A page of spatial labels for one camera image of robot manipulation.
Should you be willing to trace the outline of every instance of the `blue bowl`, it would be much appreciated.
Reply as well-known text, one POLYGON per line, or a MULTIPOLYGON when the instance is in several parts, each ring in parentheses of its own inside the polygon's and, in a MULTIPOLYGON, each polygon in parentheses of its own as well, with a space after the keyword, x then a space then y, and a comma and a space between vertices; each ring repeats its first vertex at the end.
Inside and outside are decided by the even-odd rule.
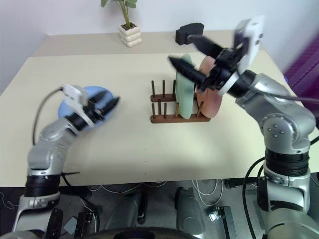
MULTIPOLYGON (((104 95, 104 97, 98 103, 95 104, 95 107, 97 107, 97 108, 102 108, 103 106, 105 106, 105 104, 107 102, 109 102, 111 99, 113 99, 112 93, 110 91, 108 91, 107 89, 105 89, 103 87, 100 87, 100 86, 86 86, 86 87, 84 87, 84 90, 88 94, 88 98, 91 98, 92 96, 94 96, 98 92, 106 91, 106 94, 104 95)), ((65 103, 65 101, 62 101, 62 103, 60 104, 59 109, 58 109, 59 118, 64 118, 65 116, 69 116, 73 112, 74 111, 65 103)), ((112 111, 108 112, 104 116, 104 120, 103 121, 98 120, 95 123, 93 128, 103 124, 108 119, 108 117, 110 117, 111 113, 112 113, 112 111)))

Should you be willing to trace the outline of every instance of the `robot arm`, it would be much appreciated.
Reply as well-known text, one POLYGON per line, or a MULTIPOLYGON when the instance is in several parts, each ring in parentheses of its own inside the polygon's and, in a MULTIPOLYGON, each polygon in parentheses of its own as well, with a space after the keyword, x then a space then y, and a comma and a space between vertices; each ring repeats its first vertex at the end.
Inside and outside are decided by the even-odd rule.
MULTIPOLYGON (((216 59, 216 66, 208 76, 182 59, 169 59, 177 71, 194 81, 202 91, 211 88, 221 95, 228 93, 236 98, 236 103, 258 123, 266 148, 265 177, 259 179, 258 202, 263 210, 269 211, 268 238, 285 238, 277 233, 312 221, 306 215, 310 201, 308 135, 314 130, 316 121, 306 108, 271 96, 288 96, 284 86, 264 74, 247 70, 263 36, 262 23, 260 17, 242 21, 235 30, 233 48, 222 48, 205 37, 191 36, 198 50, 216 59), (279 209, 285 217, 279 216, 276 212, 279 209)), ((319 227, 314 225, 316 223, 304 224, 302 231, 308 228, 318 237, 319 227)))
POLYGON ((32 238, 32 235, 35 238, 59 238, 62 212, 54 207, 60 198, 58 187, 67 150, 83 128, 102 120, 119 100, 114 98, 103 108, 97 109, 95 103, 105 92, 88 100, 82 88, 66 85, 63 89, 67 95, 66 102, 75 113, 45 127, 39 142, 29 152, 27 182, 24 195, 20 197, 11 236, 22 237, 25 233, 26 238, 32 238))

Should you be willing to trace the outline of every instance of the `white wall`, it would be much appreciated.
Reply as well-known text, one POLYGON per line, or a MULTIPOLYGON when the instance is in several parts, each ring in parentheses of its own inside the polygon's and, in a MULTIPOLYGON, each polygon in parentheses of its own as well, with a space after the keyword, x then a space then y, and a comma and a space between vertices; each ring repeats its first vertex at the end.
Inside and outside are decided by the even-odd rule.
MULTIPOLYGON (((124 23, 114 2, 0 0, 0 93, 45 34, 116 32, 124 23)), ((191 22, 206 30, 233 29, 266 16, 264 45, 284 71, 319 31, 318 0, 139 0, 132 21, 142 31, 173 31, 191 22)))

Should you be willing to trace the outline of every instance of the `white plant pot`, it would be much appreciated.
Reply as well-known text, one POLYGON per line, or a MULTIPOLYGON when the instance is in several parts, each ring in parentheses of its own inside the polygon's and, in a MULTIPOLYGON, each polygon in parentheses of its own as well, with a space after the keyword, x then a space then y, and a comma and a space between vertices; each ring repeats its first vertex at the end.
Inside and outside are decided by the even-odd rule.
POLYGON ((135 46, 142 42, 141 30, 139 26, 135 26, 132 29, 125 30, 119 25, 119 32, 121 41, 128 47, 135 46))

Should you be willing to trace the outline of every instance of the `table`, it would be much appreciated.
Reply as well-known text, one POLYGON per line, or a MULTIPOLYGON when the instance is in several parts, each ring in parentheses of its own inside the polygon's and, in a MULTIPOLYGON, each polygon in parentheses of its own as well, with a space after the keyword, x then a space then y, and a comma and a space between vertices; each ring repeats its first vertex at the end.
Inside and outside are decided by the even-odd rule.
MULTIPOLYGON (((221 35, 228 33, 222 32, 219 38, 216 34, 208 33, 212 39, 220 38, 219 41, 221 35)), ((139 48, 126 48, 114 42, 112 34, 84 36, 86 40, 81 36, 66 36, 64 40, 63 36, 56 36, 56 40, 48 37, 44 41, 0 97, 1 186, 24 186, 36 109, 45 95, 61 84, 102 86, 121 96, 107 123, 82 132, 69 149, 64 171, 80 171, 68 176, 72 185, 243 177, 250 165, 264 155, 258 124, 229 95, 223 97, 219 113, 210 122, 152 124, 151 80, 160 93, 162 80, 166 80, 166 89, 171 91, 175 78, 168 53, 181 56, 188 52, 197 66, 204 56, 190 45, 180 48, 172 43, 173 33, 144 35, 139 48), (68 37, 78 39, 79 45, 72 49, 68 37), (103 39, 112 42, 111 47, 98 54, 94 49, 103 39), (53 55, 49 46, 54 42, 65 50, 55 50, 57 54, 53 55), (90 46, 94 49, 79 47, 89 42, 95 44, 90 46), (160 42, 169 52, 161 52, 159 46, 151 47, 160 42)), ((259 51, 250 69, 288 87, 265 50, 259 51)), ((60 94, 47 102, 39 119, 39 130, 57 119, 62 99, 60 94)), ((168 104, 167 113, 173 112, 174 104, 168 104)), ((310 139, 318 134, 316 129, 310 139)), ((310 149, 311 171, 319 171, 319 161, 314 160, 318 155, 319 144, 310 149)))

